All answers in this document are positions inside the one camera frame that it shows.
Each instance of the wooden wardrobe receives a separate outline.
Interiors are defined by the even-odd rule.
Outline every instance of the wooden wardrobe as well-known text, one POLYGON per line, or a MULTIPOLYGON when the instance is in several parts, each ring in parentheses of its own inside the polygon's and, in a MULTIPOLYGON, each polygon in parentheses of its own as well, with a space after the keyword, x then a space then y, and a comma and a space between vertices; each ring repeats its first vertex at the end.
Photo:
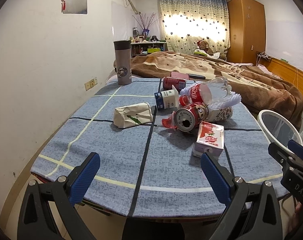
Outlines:
POLYGON ((231 47, 227 61, 256 65, 256 52, 264 52, 266 47, 264 5, 255 0, 231 0, 228 11, 231 47))

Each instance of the curtain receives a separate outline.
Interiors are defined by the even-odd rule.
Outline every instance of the curtain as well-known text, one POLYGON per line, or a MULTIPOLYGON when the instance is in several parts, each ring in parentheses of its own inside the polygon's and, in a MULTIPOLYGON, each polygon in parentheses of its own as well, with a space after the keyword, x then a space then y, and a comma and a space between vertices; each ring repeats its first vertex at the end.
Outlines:
POLYGON ((197 41, 223 53, 230 47, 227 0, 159 0, 168 49, 194 54, 197 41))

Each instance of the wall outlet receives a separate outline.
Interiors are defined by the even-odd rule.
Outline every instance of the wall outlet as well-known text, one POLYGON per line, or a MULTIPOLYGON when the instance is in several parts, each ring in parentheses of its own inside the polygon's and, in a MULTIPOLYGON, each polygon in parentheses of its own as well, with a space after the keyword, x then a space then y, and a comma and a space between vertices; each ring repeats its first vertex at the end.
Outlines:
POLYGON ((93 87, 95 86, 95 81, 92 79, 92 80, 89 82, 89 84, 90 84, 90 88, 93 88, 93 87))
POLYGON ((85 83, 85 89, 86 89, 86 91, 90 89, 90 81, 85 83))

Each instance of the metal bolt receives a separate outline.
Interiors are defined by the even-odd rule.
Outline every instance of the metal bolt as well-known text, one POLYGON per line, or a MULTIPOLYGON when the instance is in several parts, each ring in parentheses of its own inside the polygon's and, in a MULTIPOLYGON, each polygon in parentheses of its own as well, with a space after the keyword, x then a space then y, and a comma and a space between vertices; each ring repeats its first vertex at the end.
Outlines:
POLYGON ((65 182, 66 181, 66 176, 60 176, 59 178, 58 178, 58 182, 65 182))
POLYGON ((235 177, 235 181, 237 183, 242 183, 244 180, 242 179, 242 177, 235 177))
POLYGON ((272 183, 270 182, 270 181, 265 181, 265 185, 267 186, 267 187, 271 187, 271 185, 272 185, 272 183))
POLYGON ((29 186, 34 186, 35 184, 36 184, 36 181, 35 181, 34 179, 32 179, 32 180, 28 183, 29 186))

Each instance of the headboard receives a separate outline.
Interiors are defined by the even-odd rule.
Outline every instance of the headboard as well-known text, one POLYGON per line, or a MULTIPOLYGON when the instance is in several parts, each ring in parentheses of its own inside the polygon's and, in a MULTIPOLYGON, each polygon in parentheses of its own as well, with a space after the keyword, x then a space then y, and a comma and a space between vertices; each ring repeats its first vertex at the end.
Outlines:
POLYGON ((303 71, 298 69, 297 73, 296 67, 276 58, 261 60, 261 64, 283 80, 293 83, 303 94, 303 71))

